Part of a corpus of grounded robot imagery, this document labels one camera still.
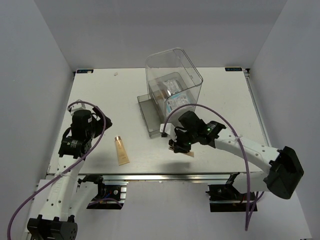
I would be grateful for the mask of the thin gold cream tube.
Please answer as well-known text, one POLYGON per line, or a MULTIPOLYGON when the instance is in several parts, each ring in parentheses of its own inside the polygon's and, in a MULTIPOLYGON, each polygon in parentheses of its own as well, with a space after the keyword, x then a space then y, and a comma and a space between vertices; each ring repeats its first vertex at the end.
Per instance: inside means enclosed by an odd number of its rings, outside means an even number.
MULTIPOLYGON (((174 148, 173 147, 169 147, 168 148, 170 151, 174 151, 174 148)), ((194 155, 194 152, 193 151, 190 151, 190 152, 188 152, 188 153, 183 153, 183 152, 181 152, 181 154, 183 154, 183 155, 186 155, 186 156, 189 156, 189 157, 192 157, 192 158, 194 158, 195 157, 195 155, 194 155)))

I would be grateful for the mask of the white sachet packet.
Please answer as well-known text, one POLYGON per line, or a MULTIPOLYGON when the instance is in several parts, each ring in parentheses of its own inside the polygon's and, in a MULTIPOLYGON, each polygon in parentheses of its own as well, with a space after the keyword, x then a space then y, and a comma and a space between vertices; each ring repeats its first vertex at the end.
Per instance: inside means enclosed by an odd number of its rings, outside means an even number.
POLYGON ((165 104, 167 115, 182 105, 190 104, 191 100, 192 99, 185 93, 178 93, 169 97, 165 104))
POLYGON ((180 83, 175 78, 164 81, 163 85, 169 96, 181 91, 180 83))

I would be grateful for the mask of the clear plastic organizer box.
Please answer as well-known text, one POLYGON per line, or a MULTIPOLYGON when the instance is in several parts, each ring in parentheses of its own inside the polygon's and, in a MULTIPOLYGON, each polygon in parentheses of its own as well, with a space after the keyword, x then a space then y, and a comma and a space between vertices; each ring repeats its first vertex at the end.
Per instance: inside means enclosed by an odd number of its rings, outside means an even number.
POLYGON ((186 52, 180 48, 172 48, 152 54, 145 61, 147 94, 137 97, 141 116, 149 137, 160 135, 160 125, 167 117, 166 103, 168 98, 176 94, 187 94, 194 105, 198 102, 203 77, 192 63, 186 52), (168 95, 164 81, 176 79, 181 91, 168 95))

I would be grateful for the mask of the wide gold cream tube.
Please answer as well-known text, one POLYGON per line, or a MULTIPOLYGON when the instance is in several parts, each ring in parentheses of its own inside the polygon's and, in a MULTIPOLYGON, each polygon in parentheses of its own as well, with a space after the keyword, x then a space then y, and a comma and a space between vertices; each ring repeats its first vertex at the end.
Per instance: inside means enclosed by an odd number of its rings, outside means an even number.
POLYGON ((127 155, 125 146, 123 144, 123 141, 120 136, 116 136, 114 138, 115 140, 115 147, 116 147, 116 152, 117 152, 117 159, 118 159, 118 165, 125 165, 130 162, 129 157, 127 155))

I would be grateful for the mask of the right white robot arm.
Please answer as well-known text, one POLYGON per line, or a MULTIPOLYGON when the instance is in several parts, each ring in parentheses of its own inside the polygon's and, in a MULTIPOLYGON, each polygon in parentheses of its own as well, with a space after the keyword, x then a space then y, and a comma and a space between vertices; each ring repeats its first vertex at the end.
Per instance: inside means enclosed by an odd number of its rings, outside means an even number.
POLYGON ((194 112, 187 111, 179 117, 180 126, 168 142, 174 153, 188 154, 193 144, 199 143, 238 156, 255 165, 258 172, 232 173, 226 182, 226 195, 236 200, 247 190, 271 192, 288 200, 304 175, 303 167, 291 147, 278 149, 237 137, 222 123, 205 123, 194 112))

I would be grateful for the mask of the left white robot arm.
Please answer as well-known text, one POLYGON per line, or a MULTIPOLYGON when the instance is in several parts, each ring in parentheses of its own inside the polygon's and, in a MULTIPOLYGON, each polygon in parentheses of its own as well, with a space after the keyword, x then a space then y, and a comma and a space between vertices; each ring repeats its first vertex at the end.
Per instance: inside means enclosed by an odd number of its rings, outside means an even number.
POLYGON ((27 230, 33 240, 74 240, 78 233, 76 216, 90 199, 105 196, 99 182, 80 180, 79 172, 93 151, 93 139, 101 140, 111 120, 98 108, 70 107, 70 126, 62 135, 57 170, 48 183, 49 194, 36 218, 30 218, 27 230))

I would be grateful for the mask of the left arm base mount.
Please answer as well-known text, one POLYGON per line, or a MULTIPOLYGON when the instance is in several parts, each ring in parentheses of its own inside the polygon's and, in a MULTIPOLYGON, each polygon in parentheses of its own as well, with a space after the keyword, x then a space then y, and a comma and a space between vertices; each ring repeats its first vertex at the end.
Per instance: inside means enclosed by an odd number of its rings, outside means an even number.
POLYGON ((77 180, 77 189, 82 183, 94 184, 96 196, 87 205, 87 209, 120 210, 125 202, 127 185, 125 183, 105 183, 102 175, 90 174, 77 180))

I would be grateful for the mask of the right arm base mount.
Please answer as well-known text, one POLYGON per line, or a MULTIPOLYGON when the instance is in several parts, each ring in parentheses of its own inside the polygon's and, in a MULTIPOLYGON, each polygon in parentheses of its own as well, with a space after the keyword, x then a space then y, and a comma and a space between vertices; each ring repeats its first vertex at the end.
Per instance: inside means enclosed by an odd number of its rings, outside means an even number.
POLYGON ((211 213, 245 213, 247 194, 239 193, 233 186, 211 184, 205 191, 209 197, 211 213))

